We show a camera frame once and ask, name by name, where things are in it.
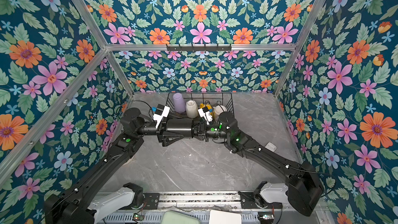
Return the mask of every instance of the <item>floral wallpaper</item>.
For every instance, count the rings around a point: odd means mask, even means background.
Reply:
[[[98,50],[70,0],[0,0],[0,160]]]
[[[107,152],[125,101],[104,59],[3,186],[0,223],[40,223],[44,201],[71,187]]]
[[[398,222],[396,1],[327,0],[278,95],[339,224]]]
[[[282,44],[297,40],[314,0],[85,1],[113,44]]]
[[[276,88],[290,53],[120,51],[115,56],[135,91],[269,93]]]

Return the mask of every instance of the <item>robotic arm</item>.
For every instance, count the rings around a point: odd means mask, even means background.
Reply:
[[[222,138],[231,153],[253,160],[265,167],[284,184],[263,182],[254,192],[256,203],[264,207],[268,202],[290,203],[298,212],[310,216],[324,188],[315,168],[308,162],[299,164],[283,158],[261,146],[238,128],[231,112],[222,112],[218,121],[206,118],[184,118],[170,108],[158,105],[154,121],[142,115],[138,108],[128,109],[122,119],[124,132],[120,134],[107,154],[76,184],[61,195],[51,195],[44,204],[47,224],[94,224],[112,212],[133,204],[139,208],[144,197],[142,188],[132,183],[124,185],[100,200],[93,201],[97,192],[125,162],[132,158],[144,142],[144,136],[158,137],[162,146],[183,138],[208,142]]]

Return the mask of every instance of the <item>metal beam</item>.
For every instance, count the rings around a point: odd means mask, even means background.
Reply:
[[[116,57],[112,52],[108,52],[108,54],[106,55],[109,63],[111,64],[115,75],[118,77],[119,81],[122,83],[123,87],[125,88],[127,94],[132,97],[134,94],[134,91],[129,83],[129,81],[127,80],[126,74],[123,72],[120,64],[116,61]]]
[[[97,23],[95,22],[93,16],[88,11],[87,4],[84,0],[72,0],[74,6],[76,7],[77,11],[80,13],[83,21],[87,25],[88,29],[92,33],[93,37],[98,43],[100,48],[104,48],[107,44],[105,37],[102,35],[100,28],[98,27]]]
[[[301,32],[298,36],[297,43],[296,43],[297,48],[293,52],[293,54],[290,56],[289,60],[286,63],[285,69],[283,70],[281,77],[279,78],[278,87],[276,88],[276,90],[274,92],[274,95],[276,97],[278,96],[283,85],[285,84],[287,77],[289,76],[289,73],[295,64],[295,60],[299,56],[301,49],[304,46],[304,43],[305,43],[308,35],[310,34],[312,26],[314,25],[316,18],[319,15],[319,12],[321,11],[323,5],[325,4],[325,1],[326,0],[315,0],[314,4],[312,6],[311,12],[308,15],[308,18],[305,21],[304,26],[301,29]]]
[[[191,44],[184,45],[159,45],[159,44],[108,44],[106,45],[107,51],[142,51],[142,50],[159,50],[167,51],[167,47],[175,48],[178,51],[180,47],[183,50],[192,49]],[[198,47],[205,47],[205,45],[194,44],[194,49],[197,50]],[[214,49],[217,44],[206,44],[206,47],[211,47]],[[219,47],[229,47],[229,45],[219,45]],[[296,49],[296,44],[232,44],[231,50],[284,50],[284,51],[294,51]]]
[[[0,188],[10,178],[12,173],[19,166],[21,161],[27,157],[41,136],[48,130],[54,119],[62,112],[69,99],[84,84],[92,72],[100,65],[105,57],[105,49],[100,49],[94,58],[82,69],[76,78],[69,84],[56,101],[40,117],[40,119],[25,134],[22,140],[11,150],[11,152],[0,163]]]

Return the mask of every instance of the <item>orange flower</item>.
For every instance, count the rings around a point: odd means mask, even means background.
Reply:
[[[108,127],[108,124],[106,122],[107,121],[104,118],[98,121],[98,124],[96,125],[96,132],[98,133],[98,135],[102,135],[105,133],[106,128]]]
[[[208,85],[209,85],[209,83],[206,80],[201,80],[199,82],[199,86],[201,86],[203,88],[207,87]]]
[[[183,5],[183,6],[181,7],[181,11],[182,11],[182,12],[188,12],[188,10],[189,10],[189,8],[188,8],[187,5]]]
[[[292,4],[291,7],[288,7],[286,9],[286,12],[283,14],[283,17],[285,18],[285,21],[293,22],[296,18],[299,17],[299,14],[301,13],[301,5],[298,4]]]
[[[235,40],[235,44],[249,44],[251,40],[253,40],[253,36],[251,35],[253,32],[248,30],[248,28],[242,28],[242,30],[237,30],[236,35],[234,35],[233,39]]]
[[[199,22],[203,22],[203,20],[205,20],[207,18],[207,16],[206,16],[207,10],[205,9],[205,7],[203,5],[197,5],[196,9],[193,10],[193,13],[195,14],[194,17]]]
[[[391,27],[392,24],[390,22],[382,22],[377,30],[379,31],[379,33],[384,33],[388,31]]]
[[[137,86],[138,86],[139,88],[146,88],[146,87],[147,87],[147,83],[146,83],[146,82],[143,82],[142,80],[136,80],[136,81],[135,81],[135,84],[137,84]]]
[[[80,59],[84,60],[84,62],[88,63],[93,59],[94,50],[91,43],[88,43],[86,39],[78,40],[76,46],[76,51],[79,52]]]
[[[263,80],[260,85],[263,88],[267,88],[267,87],[271,86],[271,83],[272,83],[271,80]]]
[[[318,45],[319,42],[317,40],[312,40],[312,42],[308,44],[307,51],[305,52],[305,59],[307,62],[312,63],[318,57],[318,52],[320,51],[320,47]]]
[[[305,123],[302,121],[301,118],[298,118],[296,121],[296,127],[299,132],[304,131]]]
[[[19,66],[33,68],[33,65],[39,64],[38,61],[41,61],[41,53],[38,47],[31,42],[18,41],[18,45],[11,45],[10,57],[13,60],[17,60],[15,63]]]
[[[211,11],[214,12],[214,13],[218,12],[219,10],[220,10],[220,9],[218,8],[217,5],[213,5],[213,6],[211,7]]]
[[[351,64],[360,64],[362,62],[362,59],[365,59],[369,52],[369,44],[365,44],[365,40],[361,40],[361,42],[354,42],[352,47],[348,49],[349,55],[347,56],[347,60],[350,61]]]
[[[99,13],[102,14],[102,18],[108,22],[116,22],[117,15],[115,10],[108,5],[99,5]]]
[[[0,115],[0,145],[3,151],[14,148],[14,143],[23,138],[22,133],[27,133],[27,124],[23,122],[24,119],[19,116],[12,119],[11,114]]]
[[[384,58],[382,54],[378,54],[373,58],[373,64],[375,64],[376,66],[381,66],[383,65],[383,63],[384,63]]]
[[[362,137],[365,141],[371,141],[371,146],[380,148],[380,142],[383,147],[388,148],[392,146],[390,138],[398,139],[398,130],[392,129],[395,126],[395,122],[391,117],[384,118],[384,114],[381,112],[373,113],[373,117],[370,113],[363,117],[365,122],[361,122],[359,128],[364,131]]]
[[[337,222],[339,224],[352,224],[352,221],[349,218],[347,218],[346,214],[344,213],[339,213],[337,215]]]
[[[153,42],[153,44],[169,44],[170,42],[170,37],[169,35],[166,35],[165,30],[160,30],[159,28],[155,28],[155,30],[151,30],[150,33],[151,36],[149,39]]]

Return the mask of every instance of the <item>wire dish rack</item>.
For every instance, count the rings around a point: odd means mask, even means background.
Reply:
[[[175,93],[169,93],[167,95],[166,106],[170,107],[170,109],[174,112],[174,103],[173,103],[173,95]],[[212,108],[218,105],[222,105],[226,108],[227,112],[231,112],[234,114],[234,102],[232,100],[232,93],[181,93],[185,102],[193,100],[196,102],[198,108],[200,108],[200,104],[211,105]]]

